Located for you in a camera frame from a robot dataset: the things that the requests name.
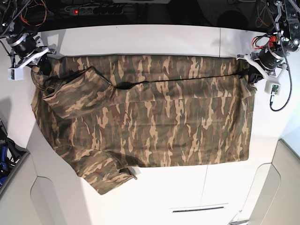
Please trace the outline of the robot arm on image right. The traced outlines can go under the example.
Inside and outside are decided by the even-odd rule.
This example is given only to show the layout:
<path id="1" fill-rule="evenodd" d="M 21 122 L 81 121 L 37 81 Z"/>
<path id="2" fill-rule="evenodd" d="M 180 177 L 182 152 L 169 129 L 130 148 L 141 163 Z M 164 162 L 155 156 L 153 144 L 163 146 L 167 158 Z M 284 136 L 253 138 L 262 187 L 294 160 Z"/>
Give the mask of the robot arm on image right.
<path id="1" fill-rule="evenodd" d="M 286 69 L 290 73 L 287 56 L 300 48 L 300 7 L 296 0 L 257 0 L 255 8 L 256 19 L 265 25 L 268 31 L 252 39 L 251 46 L 254 52 L 249 56 L 266 75 L 250 65 L 250 83 L 271 77 L 277 78 L 277 68 Z"/>

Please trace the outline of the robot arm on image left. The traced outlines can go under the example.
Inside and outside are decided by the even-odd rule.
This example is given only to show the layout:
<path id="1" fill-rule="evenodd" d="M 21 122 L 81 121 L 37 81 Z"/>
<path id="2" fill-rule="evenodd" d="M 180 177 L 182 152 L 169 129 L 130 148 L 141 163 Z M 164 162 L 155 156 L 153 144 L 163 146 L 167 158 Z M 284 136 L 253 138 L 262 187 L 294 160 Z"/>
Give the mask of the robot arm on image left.
<path id="1" fill-rule="evenodd" d="M 26 14 L 33 8 L 44 9 L 41 22 L 30 24 Z M 2 0 L 0 2 L 0 44 L 10 58 L 9 80 L 22 80 L 25 67 L 37 67 L 43 75 L 49 75 L 52 67 L 48 60 L 54 49 L 44 45 L 39 28 L 45 23 L 48 13 L 44 0 Z"/>

